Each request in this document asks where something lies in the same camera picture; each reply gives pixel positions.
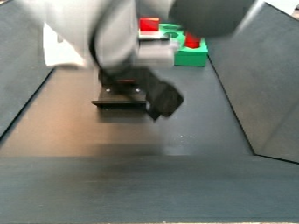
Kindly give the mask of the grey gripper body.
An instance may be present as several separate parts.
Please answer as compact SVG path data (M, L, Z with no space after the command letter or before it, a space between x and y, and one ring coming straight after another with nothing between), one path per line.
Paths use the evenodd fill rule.
M163 34L144 33L135 36L134 47L120 62L113 66L104 65L104 58L97 55L97 68L112 78L134 78L146 94L144 110L156 120L170 117L183 104L183 95L175 86L162 80L152 69L174 65L174 55L180 44Z

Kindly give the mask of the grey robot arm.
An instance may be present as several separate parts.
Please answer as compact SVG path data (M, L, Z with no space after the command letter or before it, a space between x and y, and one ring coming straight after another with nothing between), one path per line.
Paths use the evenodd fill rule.
M179 43L139 38L143 9L175 22L199 38L235 32L256 0L16 0L29 16L45 23L75 48L104 80L122 89L135 80L150 102L147 113L168 117L183 104L183 95L160 80L152 67L171 66Z

